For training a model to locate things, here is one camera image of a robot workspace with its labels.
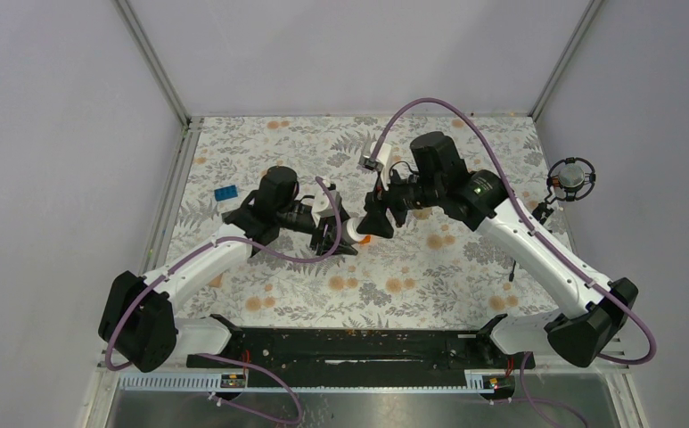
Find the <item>white blue pill bottle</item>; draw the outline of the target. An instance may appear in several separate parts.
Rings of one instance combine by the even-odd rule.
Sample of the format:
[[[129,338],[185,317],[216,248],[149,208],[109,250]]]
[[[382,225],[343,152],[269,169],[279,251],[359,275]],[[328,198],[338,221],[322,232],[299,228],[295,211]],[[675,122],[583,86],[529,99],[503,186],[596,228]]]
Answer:
[[[342,239],[348,244],[358,243],[366,235],[358,231],[358,228],[362,222],[361,218],[350,218],[346,220],[343,224]]]

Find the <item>clear pill bottle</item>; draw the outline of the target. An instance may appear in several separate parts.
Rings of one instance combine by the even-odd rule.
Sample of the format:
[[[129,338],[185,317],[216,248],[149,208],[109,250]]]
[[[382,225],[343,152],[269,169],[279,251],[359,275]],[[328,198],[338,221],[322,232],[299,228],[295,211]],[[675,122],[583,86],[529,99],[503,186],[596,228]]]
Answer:
[[[428,219],[432,214],[432,208],[424,208],[419,210],[412,210],[412,215],[415,219],[425,220]]]

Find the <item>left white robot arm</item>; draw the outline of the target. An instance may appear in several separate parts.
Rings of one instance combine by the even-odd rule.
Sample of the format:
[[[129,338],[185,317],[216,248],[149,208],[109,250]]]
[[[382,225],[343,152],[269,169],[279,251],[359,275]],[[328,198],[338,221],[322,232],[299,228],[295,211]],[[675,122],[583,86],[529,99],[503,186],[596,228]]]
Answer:
[[[242,357],[242,343],[216,316],[178,318],[176,313],[209,281],[253,256],[270,255],[296,264],[304,259],[269,245],[282,230],[309,235],[309,264],[333,255],[356,254],[365,235],[362,219],[343,207],[336,186],[317,178],[318,191],[299,194],[297,173],[272,167],[241,205],[223,216],[219,229],[170,264],[143,275],[117,276],[98,327],[106,342],[104,363],[111,371],[135,366],[148,373],[172,358],[209,354],[221,366]]]

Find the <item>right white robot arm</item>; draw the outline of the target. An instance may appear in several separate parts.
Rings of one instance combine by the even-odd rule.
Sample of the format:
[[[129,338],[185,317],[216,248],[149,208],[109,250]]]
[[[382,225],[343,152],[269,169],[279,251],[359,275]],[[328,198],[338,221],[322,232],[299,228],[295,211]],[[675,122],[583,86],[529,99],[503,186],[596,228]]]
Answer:
[[[512,354],[556,354],[588,367],[626,323],[624,307],[636,300],[628,279],[612,281],[592,269],[512,197],[500,176],[487,169],[470,171],[454,140],[434,131],[410,144],[417,170],[402,178],[388,144],[367,144],[359,164],[377,172],[365,197],[361,235],[391,238],[410,210],[440,207],[444,213],[489,239],[540,284],[557,308],[533,316],[501,315],[481,330],[479,359],[499,367]]]

